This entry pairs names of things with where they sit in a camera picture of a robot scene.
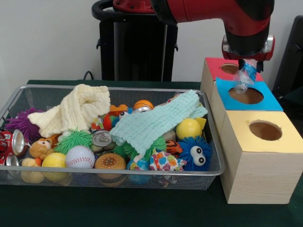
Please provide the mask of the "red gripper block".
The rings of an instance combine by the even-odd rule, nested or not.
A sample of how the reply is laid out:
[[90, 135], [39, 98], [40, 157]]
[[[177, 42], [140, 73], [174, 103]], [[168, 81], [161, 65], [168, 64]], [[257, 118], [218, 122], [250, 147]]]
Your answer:
[[222, 54], [226, 60], [238, 60], [239, 70], [245, 65], [244, 59], [254, 59], [257, 61], [256, 70], [257, 73], [261, 73], [264, 70], [264, 62], [271, 60], [275, 48], [275, 37], [269, 35], [265, 42], [264, 48], [256, 54], [239, 55], [233, 52], [228, 44], [226, 35], [223, 36], [222, 40]]

